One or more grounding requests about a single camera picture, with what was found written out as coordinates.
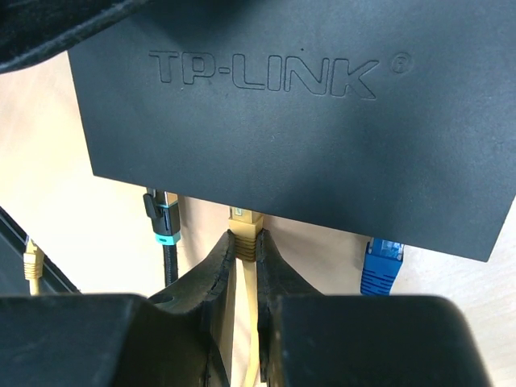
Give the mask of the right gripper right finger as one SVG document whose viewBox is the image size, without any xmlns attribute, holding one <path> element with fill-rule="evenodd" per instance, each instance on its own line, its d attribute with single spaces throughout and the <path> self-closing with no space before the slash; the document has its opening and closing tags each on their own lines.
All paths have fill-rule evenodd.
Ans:
<svg viewBox="0 0 516 387">
<path fill-rule="evenodd" d="M 325 295 L 256 245 L 260 378 L 269 386 L 489 386 L 461 311 L 435 296 Z"/>
</svg>

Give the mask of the small black network switch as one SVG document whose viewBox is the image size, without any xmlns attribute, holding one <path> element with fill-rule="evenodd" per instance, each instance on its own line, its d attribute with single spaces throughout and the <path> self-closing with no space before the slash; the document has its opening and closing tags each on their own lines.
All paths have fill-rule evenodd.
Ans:
<svg viewBox="0 0 516 387">
<path fill-rule="evenodd" d="M 69 51 L 96 176 L 486 261 L 512 1 L 154 1 Z"/>
</svg>

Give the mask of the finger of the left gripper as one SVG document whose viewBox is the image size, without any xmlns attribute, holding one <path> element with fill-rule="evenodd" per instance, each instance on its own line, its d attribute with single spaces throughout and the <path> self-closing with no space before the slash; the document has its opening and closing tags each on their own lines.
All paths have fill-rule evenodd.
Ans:
<svg viewBox="0 0 516 387">
<path fill-rule="evenodd" d="M 42 63 L 147 4 L 147 0 L 2 1 L 1 73 Z"/>
</svg>

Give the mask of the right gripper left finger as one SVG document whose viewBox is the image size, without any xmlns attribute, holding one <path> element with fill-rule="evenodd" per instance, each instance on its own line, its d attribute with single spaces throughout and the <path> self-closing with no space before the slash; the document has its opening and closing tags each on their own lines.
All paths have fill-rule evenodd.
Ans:
<svg viewBox="0 0 516 387">
<path fill-rule="evenodd" d="M 4 386 L 228 386 L 235 237 L 149 298 L 63 294 L 1 300 Z"/>
</svg>

